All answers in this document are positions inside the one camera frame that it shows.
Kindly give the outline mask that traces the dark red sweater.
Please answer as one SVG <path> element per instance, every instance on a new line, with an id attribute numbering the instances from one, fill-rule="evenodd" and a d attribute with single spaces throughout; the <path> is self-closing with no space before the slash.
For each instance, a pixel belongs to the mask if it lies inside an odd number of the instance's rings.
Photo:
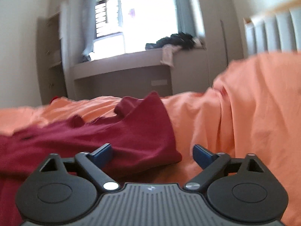
<path id="1" fill-rule="evenodd" d="M 156 92 L 144 99 L 124 97 L 114 116 L 90 122 L 79 115 L 48 124 L 31 125 L 1 136 L 1 225 L 18 225 L 17 189 L 50 154 L 72 157 L 109 143 L 113 159 L 104 171 L 114 179 L 182 160 L 168 113 Z"/>

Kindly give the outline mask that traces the dark clothes pile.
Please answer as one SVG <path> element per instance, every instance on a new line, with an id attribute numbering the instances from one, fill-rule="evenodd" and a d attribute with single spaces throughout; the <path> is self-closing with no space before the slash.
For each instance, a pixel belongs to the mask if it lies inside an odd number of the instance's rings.
<path id="1" fill-rule="evenodd" d="M 196 47 L 203 47 L 203 42 L 190 34 L 180 32 L 172 34 L 170 37 L 161 38 L 156 43 L 147 43 L 145 49 L 163 48 L 166 45 L 180 46 L 183 50 L 191 50 Z"/>

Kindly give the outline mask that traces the orange duvet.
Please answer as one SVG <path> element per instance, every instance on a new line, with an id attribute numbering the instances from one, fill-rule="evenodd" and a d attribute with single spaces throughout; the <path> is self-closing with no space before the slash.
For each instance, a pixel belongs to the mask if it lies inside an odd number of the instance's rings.
<path id="1" fill-rule="evenodd" d="M 23 128 L 80 116 L 83 122 L 112 117 L 120 98 L 56 99 L 39 108 L 1 109 L 1 225 L 19 225 L 15 194 L 48 155 L 42 147 L 12 141 Z M 184 92 L 162 99 L 173 125 L 181 162 L 133 176 L 144 183 L 184 184 L 200 172 L 192 147 L 235 158 L 255 153 L 289 195 L 286 225 L 300 225 L 300 53 L 263 53 L 232 62 L 205 93 Z"/>

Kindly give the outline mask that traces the open grey wardrobe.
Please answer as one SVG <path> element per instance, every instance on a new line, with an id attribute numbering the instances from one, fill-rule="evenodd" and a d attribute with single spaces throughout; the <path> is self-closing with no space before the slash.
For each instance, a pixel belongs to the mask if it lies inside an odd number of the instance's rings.
<path id="1" fill-rule="evenodd" d="M 67 3 L 63 2 L 54 15 L 37 19 L 36 68 L 43 105 L 55 97 L 68 97 L 66 61 Z"/>

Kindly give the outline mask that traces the grey window seat cabinet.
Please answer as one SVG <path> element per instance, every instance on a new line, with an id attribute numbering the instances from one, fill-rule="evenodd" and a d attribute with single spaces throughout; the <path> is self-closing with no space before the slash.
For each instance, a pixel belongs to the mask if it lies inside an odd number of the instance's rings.
<path id="1" fill-rule="evenodd" d="M 169 96 L 204 92 L 209 87 L 205 50 L 180 50 L 173 57 L 173 66 L 163 65 L 161 56 L 162 51 L 156 49 L 77 64 L 72 68 L 75 98 L 143 98 L 151 91 Z"/>

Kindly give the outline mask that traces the white cloth hanging over ledge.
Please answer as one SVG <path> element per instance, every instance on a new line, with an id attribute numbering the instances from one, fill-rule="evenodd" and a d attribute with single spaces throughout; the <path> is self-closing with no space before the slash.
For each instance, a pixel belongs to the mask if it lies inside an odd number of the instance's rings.
<path id="1" fill-rule="evenodd" d="M 166 44 L 164 47 L 162 47 L 162 59 L 161 64 L 167 65 L 169 67 L 174 67 L 173 63 L 173 55 L 177 52 L 179 52 L 182 49 L 180 45 L 172 45 L 172 44 Z"/>

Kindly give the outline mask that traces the tall grey wardrobe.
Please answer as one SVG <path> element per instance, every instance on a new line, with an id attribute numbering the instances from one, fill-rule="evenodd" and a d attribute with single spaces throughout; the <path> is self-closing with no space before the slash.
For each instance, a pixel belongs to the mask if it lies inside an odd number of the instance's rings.
<path id="1" fill-rule="evenodd" d="M 243 46 L 232 0 L 199 0 L 199 5 L 212 85 L 231 61 L 243 58 Z"/>

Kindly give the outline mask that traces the right blue curtain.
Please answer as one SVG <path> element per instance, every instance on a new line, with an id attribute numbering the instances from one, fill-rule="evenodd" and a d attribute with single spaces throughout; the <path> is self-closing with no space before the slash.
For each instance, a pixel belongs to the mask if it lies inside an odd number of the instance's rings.
<path id="1" fill-rule="evenodd" d="M 204 22 L 199 0 L 175 0 L 178 31 L 204 38 Z"/>

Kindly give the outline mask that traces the grey padded wooden headboard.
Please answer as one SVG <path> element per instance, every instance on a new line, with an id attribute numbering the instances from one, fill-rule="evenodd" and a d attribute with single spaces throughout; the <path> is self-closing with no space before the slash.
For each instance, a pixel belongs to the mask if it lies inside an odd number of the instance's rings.
<path id="1" fill-rule="evenodd" d="M 300 51 L 300 0 L 244 19 L 247 55 Z"/>

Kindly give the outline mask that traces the pink garment outside window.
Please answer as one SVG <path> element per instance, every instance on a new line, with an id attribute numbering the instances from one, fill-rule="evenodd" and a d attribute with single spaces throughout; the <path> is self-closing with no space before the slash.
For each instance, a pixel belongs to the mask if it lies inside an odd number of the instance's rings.
<path id="1" fill-rule="evenodd" d="M 128 12 L 128 15 L 130 15 L 130 16 L 135 16 L 135 9 L 131 9 L 131 10 Z"/>

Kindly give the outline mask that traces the left light blue curtain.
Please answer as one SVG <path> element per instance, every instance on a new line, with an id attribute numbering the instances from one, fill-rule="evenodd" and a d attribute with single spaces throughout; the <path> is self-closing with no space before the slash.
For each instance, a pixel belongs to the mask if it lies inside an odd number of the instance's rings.
<path id="1" fill-rule="evenodd" d="M 91 61 L 90 53 L 93 51 L 93 40 L 95 37 L 95 4 L 97 0 L 84 0 L 82 11 L 82 28 L 84 36 L 84 49 L 82 62 Z"/>

